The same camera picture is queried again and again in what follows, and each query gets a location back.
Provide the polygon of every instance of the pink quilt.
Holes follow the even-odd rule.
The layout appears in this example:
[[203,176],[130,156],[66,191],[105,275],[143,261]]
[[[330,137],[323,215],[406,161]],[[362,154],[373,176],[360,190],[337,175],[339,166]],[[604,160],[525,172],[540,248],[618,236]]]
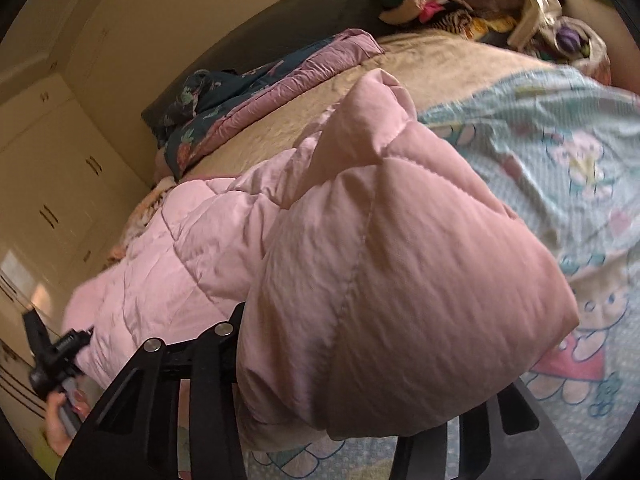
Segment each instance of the pink quilt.
[[64,329],[107,386],[149,337],[195,338],[246,300],[247,447],[414,434],[498,392],[578,323],[553,256],[382,70],[291,150],[175,188]]

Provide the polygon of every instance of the metal screw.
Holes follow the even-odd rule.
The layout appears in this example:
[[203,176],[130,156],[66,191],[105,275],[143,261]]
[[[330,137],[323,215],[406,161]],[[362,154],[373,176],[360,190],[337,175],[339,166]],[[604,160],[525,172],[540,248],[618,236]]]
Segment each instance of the metal screw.
[[219,323],[213,331],[219,336],[230,335],[234,332],[234,326],[231,323]]
[[157,337],[153,337],[151,339],[147,339],[142,348],[144,348],[146,352],[155,352],[159,350],[161,346],[162,341],[160,341]]

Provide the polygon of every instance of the person's hand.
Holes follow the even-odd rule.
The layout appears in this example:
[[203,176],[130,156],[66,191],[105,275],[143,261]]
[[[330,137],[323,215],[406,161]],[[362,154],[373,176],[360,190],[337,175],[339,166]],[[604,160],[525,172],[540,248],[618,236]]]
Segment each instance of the person's hand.
[[[76,390],[74,397],[76,399],[74,411],[82,420],[85,420],[91,410],[86,401],[86,397],[84,393],[79,390]],[[65,394],[51,392],[47,396],[47,410],[44,416],[44,431],[47,443],[58,456],[63,456],[71,444],[71,437],[66,434],[65,426],[62,424],[60,416],[58,415],[58,410],[65,402]]]

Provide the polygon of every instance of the mattress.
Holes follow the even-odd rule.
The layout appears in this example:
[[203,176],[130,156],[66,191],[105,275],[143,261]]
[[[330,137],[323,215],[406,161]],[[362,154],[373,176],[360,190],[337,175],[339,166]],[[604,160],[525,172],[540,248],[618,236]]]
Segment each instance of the mattress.
[[[574,288],[580,326],[523,379],[587,478],[640,400],[634,315],[640,303],[640,100],[571,68],[448,35],[407,34],[380,43],[385,55],[252,124],[191,175],[246,170],[292,146],[367,70],[381,67],[396,76],[418,118],[516,210]],[[395,438],[326,438],[287,452],[250,452],[245,465],[255,480],[386,480],[395,446]],[[457,476],[458,450],[454,420],[447,478]]]

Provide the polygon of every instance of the beige blanket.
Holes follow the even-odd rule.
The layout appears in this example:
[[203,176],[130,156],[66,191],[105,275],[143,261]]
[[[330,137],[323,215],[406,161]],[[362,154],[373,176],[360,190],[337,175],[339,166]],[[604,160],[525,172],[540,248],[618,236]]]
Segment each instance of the beige blanket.
[[430,31],[380,40],[386,54],[369,59],[287,103],[206,156],[187,178],[241,173],[291,148],[302,129],[339,101],[365,72],[380,67],[408,89],[416,108],[468,98],[499,79],[553,65],[522,54]]

